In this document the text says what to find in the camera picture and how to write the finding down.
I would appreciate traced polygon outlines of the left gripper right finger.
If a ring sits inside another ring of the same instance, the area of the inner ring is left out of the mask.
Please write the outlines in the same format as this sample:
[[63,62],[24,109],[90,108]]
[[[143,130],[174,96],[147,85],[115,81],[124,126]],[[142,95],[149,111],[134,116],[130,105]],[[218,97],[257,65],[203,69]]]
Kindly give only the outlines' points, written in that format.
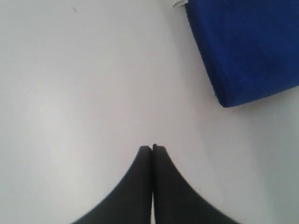
[[153,202],[157,224],[236,224],[202,198],[184,179],[166,148],[152,149]]

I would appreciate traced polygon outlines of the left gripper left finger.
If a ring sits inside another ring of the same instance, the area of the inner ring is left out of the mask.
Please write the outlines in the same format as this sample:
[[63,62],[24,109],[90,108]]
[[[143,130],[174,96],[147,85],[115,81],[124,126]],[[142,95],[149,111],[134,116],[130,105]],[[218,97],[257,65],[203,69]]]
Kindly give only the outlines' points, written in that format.
[[150,224],[152,186],[152,150],[142,146],[112,192],[75,223]]

